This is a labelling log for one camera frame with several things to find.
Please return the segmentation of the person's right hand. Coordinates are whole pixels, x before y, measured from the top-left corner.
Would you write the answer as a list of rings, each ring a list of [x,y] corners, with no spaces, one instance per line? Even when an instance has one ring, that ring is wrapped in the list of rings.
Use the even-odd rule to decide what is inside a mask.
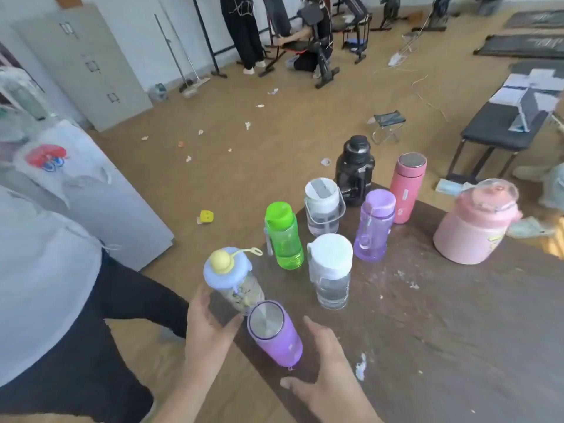
[[[308,316],[320,369],[314,391],[291,391],[321,423],[384,423],[364,394],[334,331]]]

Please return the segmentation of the purple thermos steel lid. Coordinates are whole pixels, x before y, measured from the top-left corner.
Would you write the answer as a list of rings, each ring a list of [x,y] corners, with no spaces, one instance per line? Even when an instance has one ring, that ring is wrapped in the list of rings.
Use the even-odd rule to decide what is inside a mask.
[[[246,326],[252,339],[279,366],[292,368],[300,361],[302,340],[277,301],[258,302],[248,314]]]

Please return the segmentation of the green translucent water bottle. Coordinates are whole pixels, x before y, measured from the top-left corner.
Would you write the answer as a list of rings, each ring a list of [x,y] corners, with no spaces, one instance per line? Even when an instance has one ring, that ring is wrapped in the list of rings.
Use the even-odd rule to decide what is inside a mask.
[[[291,205],[284,201],[271,203],[264,216],[264,234],[269,256],[274,256],[284,270],[296,270],[305,255],[298,231],[298,221]]]

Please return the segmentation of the clear bottle white screw lid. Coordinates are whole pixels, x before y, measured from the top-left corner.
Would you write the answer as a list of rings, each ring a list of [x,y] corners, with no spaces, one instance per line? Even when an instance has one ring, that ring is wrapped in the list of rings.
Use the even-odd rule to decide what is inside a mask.
[[[328,310],[340,310],[349,299],[354,250],[340,234],[322,234],[307,244],[308,271],[318,302]]]

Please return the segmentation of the white low cabinet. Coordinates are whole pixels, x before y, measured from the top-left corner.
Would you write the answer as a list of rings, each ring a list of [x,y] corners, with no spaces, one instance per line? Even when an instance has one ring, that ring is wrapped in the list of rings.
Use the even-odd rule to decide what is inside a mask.
[[[172,247],[174,234],[91,138],[79,142],[111,182],[86,177],[80,185],[66,185],[69,206],[62,204],[58,212],[101,240],[116,260],[140,271]]]

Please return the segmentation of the purple translucent water bottle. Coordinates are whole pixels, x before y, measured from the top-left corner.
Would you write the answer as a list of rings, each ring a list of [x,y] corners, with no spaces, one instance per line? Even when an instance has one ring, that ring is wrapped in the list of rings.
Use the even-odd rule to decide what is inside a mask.
[[[386,189],[370,191],[360,208],[354,255],[366,262],[380,261],[395,218],[396,198]]]

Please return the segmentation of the black water jug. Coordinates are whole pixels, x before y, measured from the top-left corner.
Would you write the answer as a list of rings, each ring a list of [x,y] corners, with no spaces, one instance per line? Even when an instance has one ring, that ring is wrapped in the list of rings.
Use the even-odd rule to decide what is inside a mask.
[[[375,158],[366,136],[354,135],[343,145],[335,166],[335,182],[347,206],[358,207],[372,187]]]

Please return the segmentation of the pink thermos steel lid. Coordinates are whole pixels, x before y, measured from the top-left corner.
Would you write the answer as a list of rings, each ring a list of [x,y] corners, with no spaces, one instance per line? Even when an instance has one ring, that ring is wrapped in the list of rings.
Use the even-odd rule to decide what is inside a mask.
[[[405,224],[411,217],[426,170],[424,155],[409,152],[399,156],[390,184],[396,199],[394,224]]]

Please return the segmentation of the small folding stool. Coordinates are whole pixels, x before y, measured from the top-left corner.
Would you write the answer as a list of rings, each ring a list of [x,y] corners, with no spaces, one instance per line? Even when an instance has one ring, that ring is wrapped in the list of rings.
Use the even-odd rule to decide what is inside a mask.
[[[388,141],[400,142],[398,131],[404,126],[406,119],[398,110],[391,113],[374,114],[372,116],[378,128],[372,134],[372,141],[376,145]]]

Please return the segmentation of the black exercise machine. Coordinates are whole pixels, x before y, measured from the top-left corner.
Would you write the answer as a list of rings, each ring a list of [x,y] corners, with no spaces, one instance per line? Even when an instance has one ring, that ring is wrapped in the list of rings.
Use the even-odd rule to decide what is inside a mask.
[[[259,73],[259,76],[264,77],[271,73],[274,70],[274,65],[289,51],[293,52],[294,55],[297,55],[303,53],[304,51],[312,50],[317,53],[321,71],[321,78],[316,79],[317,83],[315,84],[315,87],[317,89],[321,89],[323,86],[333,81],[335,75],[340,72],[340,69],[330,68],[330,64],[327,62],[322,49],[322,46],[326,44],[327,40],[325,39],[322,41],[319,39],[317,30],[314,28],[314,26],[323,19],[323,12],[321,8],[314,4],[300,8],[297,11],[297,16],[301,20],[304,20],[307,25],[313,27],[314,38],[310,43],[307,41],[293,42],[279,47],[274,41],[276,37],[280,35],[288,35],[289,32],[292,31],[292,25],[286,12],[286,6],[284,5],[283,0],[263,0],[263,2],[267,18],[269,19],[273,30],[273,44],[277,47],[277,53],[276,57],[265,66],[261,73]]]

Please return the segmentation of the grey metal filing cabinet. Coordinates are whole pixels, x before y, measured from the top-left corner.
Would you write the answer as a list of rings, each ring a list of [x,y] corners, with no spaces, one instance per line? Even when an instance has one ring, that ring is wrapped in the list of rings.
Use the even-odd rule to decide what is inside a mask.
[[[12,27],[97,131],[152,109],[95,4],[22,19]]]

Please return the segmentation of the clear plastic wrapped clutter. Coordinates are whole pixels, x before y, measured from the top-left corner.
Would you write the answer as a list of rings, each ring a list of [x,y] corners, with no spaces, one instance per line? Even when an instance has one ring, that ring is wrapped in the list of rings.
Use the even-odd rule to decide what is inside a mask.
[[[37,140],[61,118],[23,69],[0,66],[0,153]]]

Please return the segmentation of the black padded bench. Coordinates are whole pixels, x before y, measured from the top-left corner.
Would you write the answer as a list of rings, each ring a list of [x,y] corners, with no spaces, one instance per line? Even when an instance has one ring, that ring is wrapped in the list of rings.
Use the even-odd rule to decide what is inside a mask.
[[[513,132],[509,130],[509,127],[516,116],[517,108],[514,106],[485,103],[462,130],[461,139],[449,165],[446,180],[458,184],[479,183],[481,180],[478,175],[495,150],[504,150],[510,154],[497,176],[498,178],[504,177],[518,154],[531,147],[537,133],[552,118],[551,114],[541,111],[532,121],[529,132]],[[467,143],[483,145],[485,151],[471,173],[457,174],[455,167]]]

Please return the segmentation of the grey folding stand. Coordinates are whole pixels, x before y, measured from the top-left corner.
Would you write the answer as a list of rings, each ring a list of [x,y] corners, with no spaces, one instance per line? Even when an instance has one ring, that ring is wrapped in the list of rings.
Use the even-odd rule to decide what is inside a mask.
[[[515,102],[513,105],[517,108],[517,116],[513,120],[509,131],[525,133],[530,132],[532,123],[537,116],[544,111],[545,108],[553,109],[554,98],[552,95],[536,91],[532,88],[513,89],[516,91]]]

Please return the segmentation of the black floor mat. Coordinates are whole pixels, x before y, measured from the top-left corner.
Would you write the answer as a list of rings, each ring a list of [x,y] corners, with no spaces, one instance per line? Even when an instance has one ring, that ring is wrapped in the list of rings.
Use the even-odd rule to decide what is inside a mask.
[[[488,35],[473,55],[564,60],[564,34]]]
[[[564,29],[564,9],[553,11],[519,11],[510,16],[503,27]]]
[[[554,70],[554,77],[564,79],[564,60],[526,59],[509,66],[509,71],[529,75],[534,69]]]

